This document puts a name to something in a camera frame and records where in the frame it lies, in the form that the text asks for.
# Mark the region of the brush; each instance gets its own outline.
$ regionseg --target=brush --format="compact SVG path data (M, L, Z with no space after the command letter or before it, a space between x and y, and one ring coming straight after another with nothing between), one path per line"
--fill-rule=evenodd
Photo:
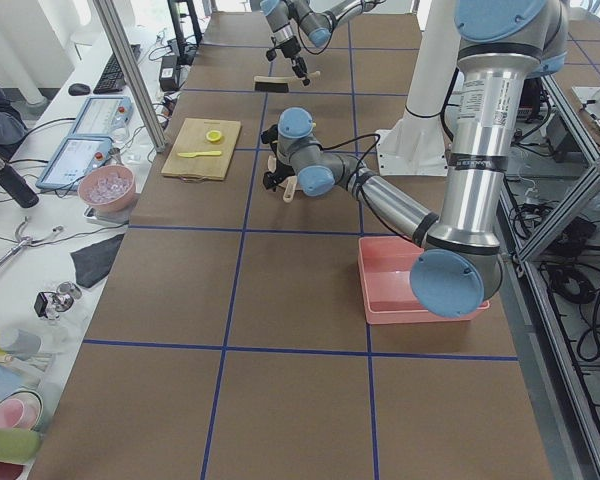
M316 78L320 76L320 71L311 72L307 78ZM256 92L269 93L289 93L289 84L294 82L302 82L303 78L298 77L262 77L256 75L253 77L255 82L254 90Z

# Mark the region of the white table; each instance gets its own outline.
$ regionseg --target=white table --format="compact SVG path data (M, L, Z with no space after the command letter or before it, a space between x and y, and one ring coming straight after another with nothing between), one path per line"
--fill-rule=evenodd
M127 32L131 43L140 43L142 53L139 58L139 67L149 92L149 96L156 102L161 100L158 85L160 61L150 61L148 54L156 47L156 34L145 29L134 28ZM37 125L42 125L50 120L63 117L75 117L82 107L86 97L72 97L67 93L69 85L73 83L86 83L92 88L95 86L105 63L111 55L106 36L93 45L85 55L81 64L69 77L60 89L53 102L41 116ZM128 87L123 95L131 95ZM137 111L131 117L129 130L131 134L142 125L142 119ZM49 160L62 139L68 134L71 122L51 124L33 132L18 149L13 159L38 159ZM139 163L127 164L137 180L137 190L140 192L149 173L151 164L147 159L152 155L153 145L142 129L129 148L139 156ZM39 175L43 164L36 162L20 162L14 164L22 175ZM30 185L34 185L35 178L26 177ZM0 200L10 198L0 194ZM79 232L91 232L102 228L103 225L88 223L83 217L86 205L76 196L70 194L65 198L58 198L53 193L40 195L39 203L29 209L20 208L14 201L0 203L0 236L14 238L15 228L23 221L25 215L30 217L30 223L25 230L26 235L38 239L48 235L51 229L62 225L64 231L56 238L61 239ZM63 281L75 281L75 270L70 252L79 250L93 243L105 240L124 232L126 227L114 230L105 230L82 238L61 242L56 245L38 248L26 248L13 257L6 265L0 268L0 330L9 326L29 325L33 331L40 329L43 323L37 318L33 310L34 301L38 292L55 287ZM0 240L0 257L13 246ZM91 289L83 289L83 297L76 303L75 309L69 310L65 322L68 322L70 338L64 343L63 352L58 354L47 370L39 386L45 400L45 408L52 413L57 406L60 393L64 388L75 357L80 348L80 343L95 310L105 281L101 281ZM26 478L30 466L20 478Z

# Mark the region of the computer mouse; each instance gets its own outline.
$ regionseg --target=computer mouse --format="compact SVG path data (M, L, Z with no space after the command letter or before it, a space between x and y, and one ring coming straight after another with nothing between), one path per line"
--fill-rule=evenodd
M84 83L74 83L69 86L69 95L76 97L78 95L89 95L91 93L91 87Z

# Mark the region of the pink plastic tray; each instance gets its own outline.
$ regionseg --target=pink plastic tray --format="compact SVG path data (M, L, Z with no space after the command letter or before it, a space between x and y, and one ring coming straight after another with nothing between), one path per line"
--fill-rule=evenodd
M358 267L367 323L457 322L471 320L489 308L487 301L459 318L440 317L426 310L409 284L411 267L423 251L399 237L360 239Z

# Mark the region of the green cup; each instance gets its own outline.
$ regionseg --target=green cup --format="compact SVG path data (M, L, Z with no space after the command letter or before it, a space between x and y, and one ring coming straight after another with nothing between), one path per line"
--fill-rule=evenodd
M40 434L22 428L0 428L0 462L23 465L40 448Z

